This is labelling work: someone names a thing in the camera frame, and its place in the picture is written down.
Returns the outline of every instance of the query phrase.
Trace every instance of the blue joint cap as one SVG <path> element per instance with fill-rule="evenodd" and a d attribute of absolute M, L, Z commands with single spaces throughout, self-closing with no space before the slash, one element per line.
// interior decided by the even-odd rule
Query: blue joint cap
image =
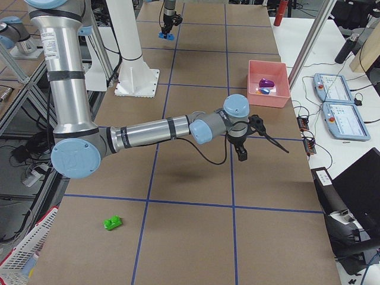
<path fill-rule="evenodd" d="M 164 37 L 164 34 L 162 32 L 159 33 L 159 38 L 164 40 L 174 40 L 173 34 L 167 34 L 166 38 Z"/>
<path fill-rule="evenodd" d="M 78 36 L 89 36 L 93 32 L 93 26 L 81 27 L 78 30 Z"/>
<path fill-rule="evenodd" d="M 6 49 L 11 49 L 16 45 L 11 39 L 4 36 L 0 36 L 0 43 L 2 43 Z"/>
<path fill-rule="evenodd" d="M 99 150 L 81 138 L 67 138 L 58 142 L 52 151 L 54 168 L 69 178 L 84 178 L 95 172 L 102 158 Z"/>
<path fill-rule="evenodd" d="M 210 127 L 202 120 L 195 120 L 190 124 L 190 131 L 198 144 L 208 143 L 213 139 L 213 132 Z"/>
<path fill-rule="evenodd" d="M 245 118 L 249 115 L 249 102 L 241 94 L 232 94 L 224 101 L 223 109 L 231 117 Z"/>
<path fill-rule="evenodd" d="M 24 1 L 30 6 L 33 6 L 39 9 L 54 9 L 67 2 L 67 0 L 24 0 Z"/>
<path fill-rule="evenodd" d="M 1 19 L 0 22 L 4 22 L 5 24 L 20 24 L 20 23 L 22 23 L 20 18 L 18 18 L 16 16 L 5 17 L 5 18 Z"/>

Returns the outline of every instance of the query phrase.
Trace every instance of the white table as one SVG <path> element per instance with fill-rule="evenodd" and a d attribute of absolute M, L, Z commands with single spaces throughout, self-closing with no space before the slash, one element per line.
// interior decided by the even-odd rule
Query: white table
<path fill-rule="evenodd" d="M 286 63 L 288 67 L 288 74 L 292 70 L 292 66 L 301 50 L 303 42 L 310 30 L 313 23 L 312 19 L 301 18 L 284 18 L 279 27 L 273 26 L 274 37 L 277 42 L 278 51 L 281 60 Z M 310 53 L 305 66 L 316 63 L 329 63 L 333 64 L 334 58 L 339 53 L 339 50 L 344 45 L 345 39 L 341 35 L 338 27 L 333 20 L 328 20 L 316 41 L 312 52 Z M 357 89 L 371 84 L 366 76 L 362 76 L 355 80 L 352 78 L 359 77 L 364 73 L 353 73 L 349 67 L 349 63 L 353 60 L 354 56 L 350 56 L 345 64 L 335 65 L 312 65 L 304 67 L 296 81 L 296 84 L 291 91 L 293 106 L 300 104 L 310 111 L 310 114 L 318 111 L 318 106 L 310 103 L 305 99 L 305 91 L 303 89 L 302 77 L 314 76 L 315 73 L 331 73 L 344 75 L 348 81 L 350 89 Z M 309 100 L 320 105 L 321 101 L 316 96 L 312 86 L 312 78 L 304 78 L 306 86 L 306 94 Z M 374 121 L 380 118 L 380 98 L 373 87 L 360 90 L 363 94 L 363 106 L 359 107 L 359 112 L 364 121 Z M 304 110 L 300 112 L 302 115 L 306 114 Z M 367 129 L 371 135 L 371 139 L 367 142 L 358 141 L 342 141 L 336 140 L 330 134 L 322 111 L 319 113 L 319 118 L 316 121 L 316 115 L 309 118 L 309 127 L 313 134 L 316 134 L 316 143 L 326 148 L 332 155 L 332 166 L 328 170 L 332 178 L 338 176 L 342 171 L 348 168 L 359 157 L 365 154 L 370 148 L 377 147 L 380 149 L 380 122 L 367 124 Z M 310 157 L 310 168 L 328 167 L 330 165 L 329 155 L 321 148 L 316 146 L 317 154 Z M 342 266 L 337 263 L 338 271 L 340 274 L 342 284 L 347 284 L 351 279 L 357 279 L 357 284 L 360 284 L 360 277 L 349 276 Z M 379 284 L 380 281 L 380 265 L 373 265 L 370 267 L 366 276 L 365 285 Z"/>

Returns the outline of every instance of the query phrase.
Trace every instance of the red cylinder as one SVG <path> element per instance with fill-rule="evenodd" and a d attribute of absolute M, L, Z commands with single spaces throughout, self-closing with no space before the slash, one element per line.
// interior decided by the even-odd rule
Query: red cylinder
<path fill-rule="evenodd" d="M 287 3 L 288 3 L 288 0 L 281 0 L 281 2 L 280 2 L 280 6 L 277 10 L 277 14 L 275 15 L 275 19 L 274 19 L 274 25 L 276 27 L 278 27 L 281 24 L 281 20 L 284 17 L 284 13 L 285 13 L 285 10 L 287 7 Z"/>

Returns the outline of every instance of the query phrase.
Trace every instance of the sticker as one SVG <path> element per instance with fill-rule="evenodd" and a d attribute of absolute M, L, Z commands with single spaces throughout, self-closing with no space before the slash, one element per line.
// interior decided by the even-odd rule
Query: sticker
<path fill-rule="evenodd" d="M 45 54 L 45 60 L 59 59 L 59 51 L 55 32 L 52 31 L 50 33 L 42 33 L 41 40 L 43 52 Z"/>
<path fill-rule="evenodd" d="M 315 172 L 318 175 L 319 180 L 321 181 L 323 186 L 332 185 L 333 183 L 328 177 L 327 172 L 324 170 L 319 170 Z"/>

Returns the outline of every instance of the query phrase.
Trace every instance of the blue gripper tip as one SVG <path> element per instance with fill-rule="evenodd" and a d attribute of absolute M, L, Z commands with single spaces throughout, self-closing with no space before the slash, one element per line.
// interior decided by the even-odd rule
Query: blue gripper tip
<path fill-rule="evenodd" d="M 174 35 L 173 34 L 167 34 L 166 38 L 164 38 L 164 34 L 162 32 L 159 32 L 159 38 L 165 39 L 165 40 L 174 40 Z"/>

